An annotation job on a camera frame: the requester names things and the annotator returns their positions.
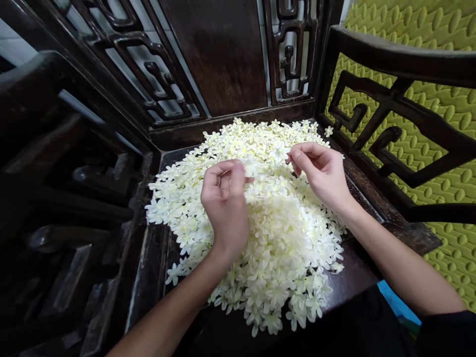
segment pile of white flowers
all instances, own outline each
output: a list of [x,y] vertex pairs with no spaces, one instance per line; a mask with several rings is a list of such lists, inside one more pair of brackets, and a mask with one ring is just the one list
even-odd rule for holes
[[200,203],[203,175],[212,165],[241,158],[246,175],[254,182],[245,187],[249,238],[240,259],[209,298],[227,314],[244,310],[252,335],[266,328],[277,334],[281,311],[289,301],[286,318],[295,331],[306,320],[322,316],[332,291],[325,270],[334,273],[344,266],[339,243],[345,233],[337,217],[327,210],[309,187],[305,173],[292,175],[286,165],[289,147],[316,142],[329,147],[308,120],[292,125],[278,121],[243,123],[235,118],[219,133],[204,132],[205,142],[185,159],[157,175],[149,184],[154,191],[146,206],[149,223],[164,223],[177,235],[183,258],[168,270],[167,284],[178,283],[205,257],[213,244],[213,230]]

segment green quilted wall padding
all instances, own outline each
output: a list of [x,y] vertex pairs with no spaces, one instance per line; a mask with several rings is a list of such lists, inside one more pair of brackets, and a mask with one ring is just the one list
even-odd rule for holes
[[[468,0],[358,0],[349,10],[345,27],[357,32],[380,36],[389,41],[426,49],[476,50],[476,5]],[[327,102],[334,94],[340,72],[346,69],[391,87],[395,77],[373,71],[340,54]],[[452,127],[476,138],[476,90],[416,81],[406,97],[440,114]],[[352,116],[356,104],[365,103],[367,114],[355,133],[342,130],[355,141],[378,103],[365,94],[346,88],[339,108]],[[421,170],[447,152],[423,136],[409,120],[390,113],[374,133],[363,151],[377,165],[381,162],[369,151],[375,139],[389,126],[397,125],[402,136],[390,143],[389,150],[414,171]],[[410,188],[396,175],[390,178],[417,204],[476,202],[476,160]],[[426,223],[443,245],[425,255],[425,259],[449,281],[462,296],[468,308],[476,312],[476,226],[459,223]]]

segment carved wooden lattice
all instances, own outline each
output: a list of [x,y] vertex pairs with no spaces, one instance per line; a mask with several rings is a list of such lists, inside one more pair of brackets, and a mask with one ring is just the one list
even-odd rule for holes
[[[338,108],[346,87],[355,92],[365,93],[379,105],[355,143],[341,132],[334,135],[336,142],[409,222],[475,223],[476,204],[416,205],[387,177],[394,173],[409,187],[414,188],[476,158],[476,140],[453,128],[439,114],[405,97],[405,92],[415,80],[476,88],[474,73],[476,55],[453,51],[449,56],[442,50],[414,49],[336,26],[331,28],[328,43],[323,69],[324,82],[319,89],[322,94],[318,95],[320,97],[318,113],[326,125],[331,123],[324,115],[324,108],[339,53],[373,70],[397,77],[393,86],[387,88],[371,79],[357,77],[346,70],[341,72],[329,105],[329,113],[336,119],[333,124],[335,129],[339,130],[344,126],[350,132],[356,132],[367,112],[367,106],[363,103],[354,107],[352,118]],[[447,154],[423,169],[413,171],[387,149],[389,143],[396,142],[402,134],[399,127],[392,126],[385,129],[369,149],[383,163],[383,166],[378,168],[361,152],[361,149],[390,112],[414,123],[422,135],[445,149]]]
[[[54,9],[57,18],[93,51],[111,75],[141,107],[149,112],[149,124],[154,126],[206,118],[197,95],[185,75],[171,44],[162,28],[157,13],[149,0],[140,0],[149,17],[159,42],[154,42],[144,31],[136,10],[128,0],[117,0],[125,18],[114,15],[106,0],[71,0],[66,8],[60,8],[53,0],[44,0],[47,8]],[[73,21],[71,11],[77,13],[87,29],[81,27],[77,17]],[[103,16],[105,21],[98,21]],[[131,49],[140,47],[150,59],[140,63]],[[120,68],[118,60],[123,61]]]
[[[307,99],[314,93],[320,63],[317,53],[324,11],[323,1],[317,0],[315,8],[311,6],[311,3],[311,0],[263,0],[273,105]],[[276,7],[279,20],[277,32],[273,30],[273,6]],[[296,34],[297,48],[287,45],[284,57],[280,57],[280,45],[285,42],[286,34],[289,32]],[[305,49],[307,58],[303,58]],[[292,68],[293,56],[296,56],[294,69]],[[304,65],[306,66],[305,73],[301,73]],[[297,80],[296,89],[290,89],[288,82],[293,80]]]

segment wrist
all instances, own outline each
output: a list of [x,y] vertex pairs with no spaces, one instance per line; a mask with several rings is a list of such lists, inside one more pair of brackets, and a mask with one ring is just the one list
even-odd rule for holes
[[350,196],[349,199],[343,200],[341,204],[335,208],[334,213],[344,223],[348,223],[358,216],[362,211],[364,211],[362,206],[352,196]]
[[217,240],[208,252],[207,258],[217,270],[223,270],[224,272],[227,272],[235,262],[231,254]]

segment person's right hand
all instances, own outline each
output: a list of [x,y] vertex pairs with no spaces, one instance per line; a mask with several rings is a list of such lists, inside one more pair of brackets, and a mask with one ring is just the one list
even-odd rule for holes
[[355,202],[347,187],[342,155],[313,142],[296,144],[286,163],[292,163],[299,177],[304,171],[312,191],[334,213],[340,214]]

